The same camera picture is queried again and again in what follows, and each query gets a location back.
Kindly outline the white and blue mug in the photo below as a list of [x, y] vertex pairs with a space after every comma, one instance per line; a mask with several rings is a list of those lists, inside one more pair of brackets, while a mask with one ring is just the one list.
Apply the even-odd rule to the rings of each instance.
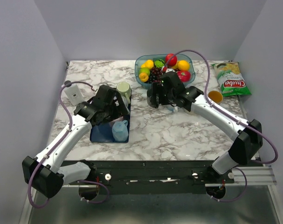
[[167, 109], [169, 110], [169, 111], [171, 111], [171, 112], [178, 112], [178, 107], [175, 105], [175, 106], [173, 106], [173, 105], [167, 105]]

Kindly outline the light green mug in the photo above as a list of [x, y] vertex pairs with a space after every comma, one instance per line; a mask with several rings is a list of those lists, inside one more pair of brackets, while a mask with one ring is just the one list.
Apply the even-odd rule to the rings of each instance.
[[117, 84], [116, 89], [122, 96], [124, 96], [127, 99], [128, 104], [130, 104], [131, 103], [131, 86], [129, 85], [129, 83], [119, 82]]

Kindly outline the light blue faceted mug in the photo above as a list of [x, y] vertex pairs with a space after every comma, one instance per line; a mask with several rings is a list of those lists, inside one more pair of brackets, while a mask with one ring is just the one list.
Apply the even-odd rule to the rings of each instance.
[[129, 137], [129, 132], [127, 129], [128, 121], [117, 121], [114, 123], [112, 127], [112, 135], [115, 141], [117, 142], [125, 142]]

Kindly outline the iridescent blue mug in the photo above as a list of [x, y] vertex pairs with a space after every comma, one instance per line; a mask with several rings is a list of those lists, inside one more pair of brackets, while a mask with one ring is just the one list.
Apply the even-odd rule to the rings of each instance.
[[218, 91], [210, 91], [208, 97], [217, 104], [223, 101], [223, 95]]

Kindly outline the dark grey mug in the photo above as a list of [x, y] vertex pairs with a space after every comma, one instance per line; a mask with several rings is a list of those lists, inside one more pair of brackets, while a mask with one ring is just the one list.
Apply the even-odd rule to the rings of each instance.
[[147, 90], [147, 103], [150, 107], [158, 108], [159, 107], [159, 99], [157, 98], [157, 93], [153, 89]]

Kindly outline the grey blue mug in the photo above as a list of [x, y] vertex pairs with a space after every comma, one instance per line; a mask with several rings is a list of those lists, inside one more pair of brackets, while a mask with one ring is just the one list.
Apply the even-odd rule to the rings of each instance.
[[129, 107], [128, 107], [129, 106], [128, 100], [126, 99], [126, 97], [122, 96], [122, 101], [124, 103], [124, 108], [126, 109], [127, 113], [129, 113], [130, 110], [129, 110]]

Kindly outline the pink purple mug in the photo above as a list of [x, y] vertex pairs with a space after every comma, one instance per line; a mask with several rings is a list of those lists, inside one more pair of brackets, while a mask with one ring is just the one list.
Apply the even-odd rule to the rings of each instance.
[[120, 118], [118, 118], [118, 119], [115, 119], [115, 120], [109, 122], [109, 124], [113, 125], [115, 122], [123, 121], [123, 120], [124, 120], [123, 117], [120, 117]]

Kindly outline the cream mug black handle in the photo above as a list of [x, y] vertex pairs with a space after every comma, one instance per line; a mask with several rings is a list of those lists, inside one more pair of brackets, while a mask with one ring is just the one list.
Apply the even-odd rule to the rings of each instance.
[[194, 115], [195, 113], [193, 111], [188, 111], [187, 109], [184, 110], [185, 113], [189, 114], [189, 115]]

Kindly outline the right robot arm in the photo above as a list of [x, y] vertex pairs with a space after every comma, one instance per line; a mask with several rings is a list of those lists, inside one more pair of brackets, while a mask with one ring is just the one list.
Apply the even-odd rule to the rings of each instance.
[[218, 182], [224, 173], [237, 165], [248, 164], [263, 145], [260, 136], [262, 126], [258, 120], [249, 122], [212, 104], [197, 87], [185, 87], [173, 71], [163, 74], [160, 82], [152, 83], [147, 90], [147, 103], [154, 108], [159, 105], [176, 105], [194, 112], [213, 123], [233, 141], [231, 148], [207, 169], [210, 182]]

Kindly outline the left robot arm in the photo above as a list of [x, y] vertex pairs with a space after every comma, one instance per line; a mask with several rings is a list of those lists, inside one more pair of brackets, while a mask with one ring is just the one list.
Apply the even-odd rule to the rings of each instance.
[[95, 166], [87, 161], [62, 168], [66, 156], [77, 142], [93, 127], [112, 122], [130, 114], [129, 95], [116, 88], [101, 85], [88, 101], [79, 103], [62, 132], [34, 158], [22, 161], [22, 170], [28, 189], [36, 189], [46, 198], [54, 197], [63, 185], [81, 180], [91, 184], [95, 180]]

